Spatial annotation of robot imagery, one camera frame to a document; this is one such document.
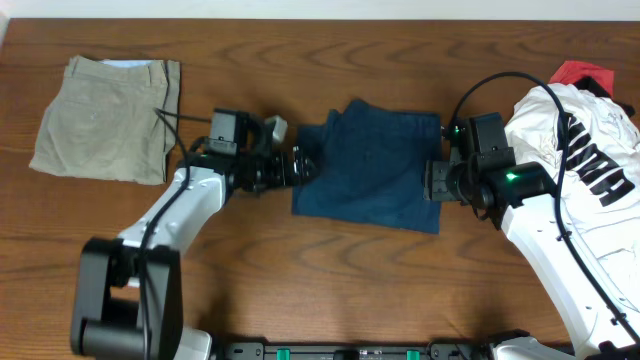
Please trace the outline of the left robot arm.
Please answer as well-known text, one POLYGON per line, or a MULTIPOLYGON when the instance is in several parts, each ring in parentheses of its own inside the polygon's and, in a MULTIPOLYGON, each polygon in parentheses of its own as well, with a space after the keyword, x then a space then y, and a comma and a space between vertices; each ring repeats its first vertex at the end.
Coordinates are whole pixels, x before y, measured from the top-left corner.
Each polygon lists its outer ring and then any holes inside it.
POLYGON ((287 122, 217 109, 209 134, 182 153, 171 184, 113 240, 83 247, 71 322, 74 354, 94 359, 211 359, 213 338, 185 326, 181 258, 236 190, 261 194, 315 175, 299 148, 282 151, 287 122))

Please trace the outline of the navy blue shorts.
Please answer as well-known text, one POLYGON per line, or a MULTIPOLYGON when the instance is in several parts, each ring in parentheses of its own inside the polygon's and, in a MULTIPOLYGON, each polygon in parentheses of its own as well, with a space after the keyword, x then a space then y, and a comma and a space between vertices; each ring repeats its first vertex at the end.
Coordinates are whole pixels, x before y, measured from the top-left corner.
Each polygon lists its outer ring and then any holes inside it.
POLYGON ((441 204, 424 197, 429 160, 442 158, 440 116, 354 100, 322 125, 297 130, 319 168, 293 190, 292 213, 437 234, 441 204))

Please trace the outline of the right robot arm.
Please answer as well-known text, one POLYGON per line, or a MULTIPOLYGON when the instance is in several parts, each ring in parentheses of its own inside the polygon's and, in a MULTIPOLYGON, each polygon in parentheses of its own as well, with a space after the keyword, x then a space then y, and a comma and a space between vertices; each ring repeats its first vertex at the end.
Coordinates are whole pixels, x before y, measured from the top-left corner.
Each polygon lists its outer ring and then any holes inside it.
POLYGON ((470 207, 520 251, 560 314, 574 359, 636 359, 639 310, 606 275, 569 221, 559 185, 537 162, 519 164, 499 114, 456 119, 444 161, 425 169, 427 199, 470 207))

